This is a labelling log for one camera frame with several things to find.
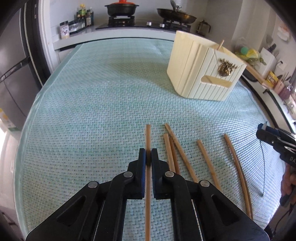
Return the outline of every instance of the wall outlet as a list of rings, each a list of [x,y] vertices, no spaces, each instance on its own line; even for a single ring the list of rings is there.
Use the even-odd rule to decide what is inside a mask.
[[[278,67],[284,71],[284,69],[287,67],[287,63],[285,63],[282,59],[279,60],[279,64],[278,64]]]

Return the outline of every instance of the human hand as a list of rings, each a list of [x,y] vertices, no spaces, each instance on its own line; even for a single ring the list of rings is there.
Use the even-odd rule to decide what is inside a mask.
[[[292,192],[292,184],[296,185],[296,174],[290,174],[290,165],[286,164],[286,170],[283,175],[283,180],[281,182],[281,195],[285,196],[290,195]],[[296,195],[291,198],[290,201],[292,204],[296,203]]]

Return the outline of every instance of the stove burner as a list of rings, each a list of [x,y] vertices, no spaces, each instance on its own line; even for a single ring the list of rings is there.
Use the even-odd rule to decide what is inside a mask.
[[[165,25],[166,29],[171,29],[171,30],[182,30],[184,32],[190,32],[190,25],[189,24],[185,24],[185,23],[180,23],[177,21],[173,21],[173,20],[167,20],[164,19],[163,20],[163,24]]]
[[[109,17],[109,27],[130,27],[135,25],[135,16],[128,16],[127,18]]]

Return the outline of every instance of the wooden stick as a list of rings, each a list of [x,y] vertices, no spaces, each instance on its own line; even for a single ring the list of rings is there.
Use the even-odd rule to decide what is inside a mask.
[[[243,174],[244,181],[245,181],[246,187],[247,187],[248,199],[249,199],[250,210],[251,210],[251,219],[253,220],[253,208],[252,208],[251,196],[250,196],[249,188],[248,188],[248,185],[247,185],[246,177],[244,176],[244,173],[242,173],[242,174]]]
[[[249,218],[252,218],[252,215],[251,215],[251,204],[250,204],[250,200],[249,200],[249,192],[248,192],[248,188],[247,188],[247,183],[244,179],[244,174],[242,172],[242,168],[240,166],[240,163],[239,163],[239,160],[237,158],[237,154],[233,148],[233,145],[228,137],[227,134],[224,134],[224,138],[226,140],[226,143],[231,151],[231,154],[232,154],[232,157],[234,159],[234,164],[237,168],[237,172],[239,174],[239,179],[240,179],[240,182],[241,182],[241,185],[242,185],[242,190],[243,190],[243,193],[244,193],[244,201],[246,203],[246,212],[247,212],[247,215],[249,216]]]
[[[171,137],[170,137],[170,149],[172,150],[172,155],[173,155],[173,160],[174,160],[176,173],[181,175],[180,167],[179,167],[179,164],[178,164],[178,158],[177,158],[177,154],[176,154],[176,150],[175,150],[175,146],[174,146],[174,141],[173,141],[173,139]]]
[[[224,43],[224,40],[222,40],[222,42],[220,43],[219,47],[217,48],[217,50],[220,50],[220,48],[222,47],[222,44]]]
[[[175,165],[174,165],[173,154],[172,154],[172,150],[170,148],[170,139],[168,137],[168,134],[167,133],[163,134],[163,138],[165,139],[165,148],[167,150],[168,167],[170,168],[170,171],[176,172]]]
[[[168,133],[170,134],[170,136],[172,137],[172,139],[173,139],[173,141],[174,141],[174,143],[175,143],[175,145],[176,145],[176,147],[177,147],[177,149],[178,149],[178,151],[179,151],[179,153],[180,153],[180,155],[181,155],[181,157],[182,157],[182,159],[184,161],[184,164],[185,164],[185,166],[187,167],[187,169],[188,169],[188,171],[190,173],[191,178],[193,179],[193,181],[195,183],[198,183],[198,178],[197,178],[197,176],[195,174],[195,171],[193,170],[192,166],[190,165],[190,162],[187,159],[187,156],[186,156],[183,148],[181,147],[176,135],[174,134],[174,132],[172,131],[172,129],[170,128],[168,123],[165,123],[165,127],[168,130]]]
[[[146,165],[151,166],[151,125],[146,125]]]
[[[145,241],[150,241],[151,216],[151,125],[146,125],[146,198],[145,198]]]
[[[211,162],[211,160],[210,160],[210,158],[209,158],[209,156],[207,154],[207,151],[206,151],[204,145],[202,144],[202,140],[201,139],[197,140],[197,144],[198,144],[198,146],[200,148],[200,151],[202,152],[202,155],[203,155],[203,157],[205,159],[205,162],[207,163],[207,166],[208,166],[208,168],[210,170],[210,173],[212,175],[212,178],[214,180],[214,183],[215,183],[216,188],[219,191],[221,191],[221,187],[220,187],[220,184],[218,182],[218,178],[216,176],[216,172],[215,172],[214,166],[213,166],[213,164],[212,164],[212,162]]]

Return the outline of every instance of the light blue woven mat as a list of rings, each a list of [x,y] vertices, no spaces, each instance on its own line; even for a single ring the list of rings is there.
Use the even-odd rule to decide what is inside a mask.
[[[225,102],[184,99],[166,74],[173,43],[109,39],[77,46],[47,81],[24,126],[15,162],[15,202],[22,232],[32,230],[87,182],[105,182],[127,169],[145,147],[167,160],[168,122],[200,179],[212,182],[196,144],[202,139],[223,193],[245,211],[241,184],[223,134],[237,151],[251,194],[254,221],[265,227],[276,211],[284,171],[278,154],[256,139],[265,121],[238,83]],[[181,157],[181,174],[191,180]],[[170,202],[152,199],[152,240],[172,240]],[[123,240],[144,240],[144,200],[128,201]]]

